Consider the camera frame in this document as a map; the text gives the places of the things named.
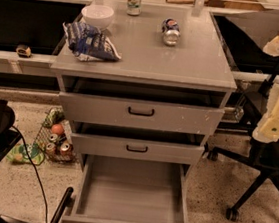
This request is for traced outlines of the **wooden rolling pin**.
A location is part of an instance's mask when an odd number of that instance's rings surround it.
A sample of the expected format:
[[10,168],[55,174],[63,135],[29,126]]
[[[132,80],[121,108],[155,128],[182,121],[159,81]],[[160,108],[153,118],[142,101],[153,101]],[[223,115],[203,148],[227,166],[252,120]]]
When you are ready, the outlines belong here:
[[201,2],[197,2],[196,0],[165,0],[166,3],[172,3],[172,4],[181,4],[181,5],[185,5],[185,4],[190,4],[190,5],[205,5],[208,4],[210,0],[204,0],[202,3]]

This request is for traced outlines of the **grey open bottom drawer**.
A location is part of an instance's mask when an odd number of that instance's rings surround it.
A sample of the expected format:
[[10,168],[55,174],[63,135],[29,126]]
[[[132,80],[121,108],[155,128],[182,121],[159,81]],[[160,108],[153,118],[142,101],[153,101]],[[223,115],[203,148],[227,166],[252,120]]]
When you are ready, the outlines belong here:
[[62,223],[188,223],[181,164],[90,155]]

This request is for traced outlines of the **white bowl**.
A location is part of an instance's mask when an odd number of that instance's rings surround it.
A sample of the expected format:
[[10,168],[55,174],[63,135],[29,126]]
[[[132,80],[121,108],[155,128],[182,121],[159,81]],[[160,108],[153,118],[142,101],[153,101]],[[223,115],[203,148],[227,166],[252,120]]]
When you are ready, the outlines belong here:
[[90,4],[83,7],[81,13],[85,23],[105,30],[113,21],[115,12],[110,6]]

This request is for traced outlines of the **orange fruit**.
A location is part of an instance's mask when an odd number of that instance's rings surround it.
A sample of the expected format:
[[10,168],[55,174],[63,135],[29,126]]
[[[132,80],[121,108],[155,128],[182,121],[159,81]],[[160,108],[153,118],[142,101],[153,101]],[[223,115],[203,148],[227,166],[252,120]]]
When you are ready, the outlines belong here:
[[65,133],[63,126],[61,124],[59,124],[59,123],[52,125],[51,132],[53,134],[57,134],[59,136]]

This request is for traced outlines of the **silver soda can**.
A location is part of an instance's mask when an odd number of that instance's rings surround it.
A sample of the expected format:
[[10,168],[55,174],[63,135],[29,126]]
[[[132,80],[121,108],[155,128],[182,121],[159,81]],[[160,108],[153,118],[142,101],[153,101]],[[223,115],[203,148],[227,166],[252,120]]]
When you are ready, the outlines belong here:
[[57,134],[50,134],[49,135],[49,141],[54,143],[57,142],[59,140],[59,136]]

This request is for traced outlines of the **orange soda can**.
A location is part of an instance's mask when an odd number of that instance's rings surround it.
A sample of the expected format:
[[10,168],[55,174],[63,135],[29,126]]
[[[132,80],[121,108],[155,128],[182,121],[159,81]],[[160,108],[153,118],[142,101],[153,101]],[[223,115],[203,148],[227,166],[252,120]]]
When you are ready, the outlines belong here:
[[49,155],[49,156],[54,156],[55,155],[55,151],[56,151],[56,145],[54,143],[47,143],[46,144],[46,150],[45,152]]

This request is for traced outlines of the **grey drawer cabinet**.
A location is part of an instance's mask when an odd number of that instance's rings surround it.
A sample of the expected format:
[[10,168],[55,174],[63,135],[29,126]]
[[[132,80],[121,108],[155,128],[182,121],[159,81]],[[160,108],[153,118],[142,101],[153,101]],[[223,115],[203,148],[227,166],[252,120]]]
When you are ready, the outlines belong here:
[[[123,2],[114,1],[111,7],[116,13],[108,33],[122,56],[120,61],[81,62],[69,49],[62,49],[52,65],[60,92],[65,90],[70,77],[97,78],[220,92],[224,95],[221,107],[225,108],[236,85],[207,10],[194,17],[188,8],[151,4],[144,5],[142,13],[136,17],[127,15]],[[178,43],[172,47],[165,45],[162,38],[161,25],[167,18],[178,22],[181,33]],[[81,123],[86,123],[71,120],[66,113],[65,117],[72,133]],[[75,147],[74,150],[84,170],[88,157],[93,154],[81,153]],[[198,161],[194,164],[163,163],[181,164],[187,183],[187,176]]]

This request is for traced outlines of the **yellow tape measure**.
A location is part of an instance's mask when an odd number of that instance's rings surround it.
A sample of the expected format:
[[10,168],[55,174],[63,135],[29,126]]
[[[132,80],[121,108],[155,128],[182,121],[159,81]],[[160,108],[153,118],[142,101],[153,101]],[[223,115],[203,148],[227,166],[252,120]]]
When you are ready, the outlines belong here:
[[19,57],[21,57],[21,58],[26,58],[26,57],[28,57],[28,58],[30,58],[31,57],[31,49],[29,48],[29,46],[28,45],[17,45],[17,47],[16,47],[16,51],[15,51],[18,55],[19,55]]

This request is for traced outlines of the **green chip bag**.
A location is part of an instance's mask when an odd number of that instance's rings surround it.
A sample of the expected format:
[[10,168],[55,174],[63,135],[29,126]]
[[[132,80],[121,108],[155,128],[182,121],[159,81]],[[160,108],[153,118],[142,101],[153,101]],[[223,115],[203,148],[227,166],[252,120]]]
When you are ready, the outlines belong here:
[[46,115],[43,122],[43,127],[52,127],[54,124],[57,124],[64,120],[64,113],[59,108],[52,108],[49,110],[48,115]]

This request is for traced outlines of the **blue chip bag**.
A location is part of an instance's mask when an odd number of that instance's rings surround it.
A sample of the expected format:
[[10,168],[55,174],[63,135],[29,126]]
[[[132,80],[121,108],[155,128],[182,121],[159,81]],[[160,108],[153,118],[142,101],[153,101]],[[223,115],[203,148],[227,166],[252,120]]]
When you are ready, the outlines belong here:
[[65,41],[74,57],[85,61],[116,61],[121,59],[115,45],[97,27],[83,21],[63,23]]

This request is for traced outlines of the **grey middle drawer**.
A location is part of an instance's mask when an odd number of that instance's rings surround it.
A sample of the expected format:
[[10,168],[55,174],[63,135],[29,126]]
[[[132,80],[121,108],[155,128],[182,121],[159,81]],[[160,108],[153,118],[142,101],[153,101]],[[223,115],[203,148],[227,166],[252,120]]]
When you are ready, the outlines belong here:
[[81,123],[71,134],[84,154],[194,164],[205,151],[200,134]]

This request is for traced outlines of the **grey top drawer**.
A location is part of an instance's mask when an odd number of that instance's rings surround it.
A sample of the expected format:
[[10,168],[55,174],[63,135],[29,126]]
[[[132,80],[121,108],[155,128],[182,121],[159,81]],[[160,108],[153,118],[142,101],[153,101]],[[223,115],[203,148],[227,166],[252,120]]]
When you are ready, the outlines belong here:
[[97,78],[69,78],[60,93],[77,122],[200,135],[215,132],[224,109],[220,92]]

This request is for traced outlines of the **red soda can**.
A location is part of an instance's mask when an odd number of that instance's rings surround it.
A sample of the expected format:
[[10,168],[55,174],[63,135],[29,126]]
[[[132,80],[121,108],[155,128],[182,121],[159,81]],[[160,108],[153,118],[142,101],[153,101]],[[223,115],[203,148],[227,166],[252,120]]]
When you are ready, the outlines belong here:
[[73,147],[70,143],[64,142],[60,146],[60,155],[64,157],[71,157],[73,152]]

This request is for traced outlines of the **black office chair right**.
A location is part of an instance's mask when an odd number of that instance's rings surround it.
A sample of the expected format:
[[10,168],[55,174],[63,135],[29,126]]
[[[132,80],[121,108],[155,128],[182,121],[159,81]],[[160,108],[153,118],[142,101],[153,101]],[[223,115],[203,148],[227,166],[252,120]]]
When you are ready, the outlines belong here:
[[208,151],[207,158],[211,161],[216,161],[218,155],[224,155],[234,161],[241,162],[243,165],[249,166],[259,171],[259,175],[252,185],[245,191],[245,193],[238,199],[232,207],[228,207],[225,216],[230,221],[236,222],[239,218],[238,209],[249,199],[250,196],[264,183],[264,181],[271,180],[275,188],[279,191],[279,140],[275,143],[265,144],[255,140],[253,131],[255,125],[259,123],[266,110],[266,102],[269,101],[269,93],[279,74],[279,58],[275,66],[271,69],[271,74],[267,80],[264,80],[256,91],[244,92],[239,99],[239,104],[243,111],[243,116],[238,123],[222,122],[218,125],[220,130],[244,131],[250,137],[250,152],[247,156],[234,153],[224,148],[214,146],[212,150]]

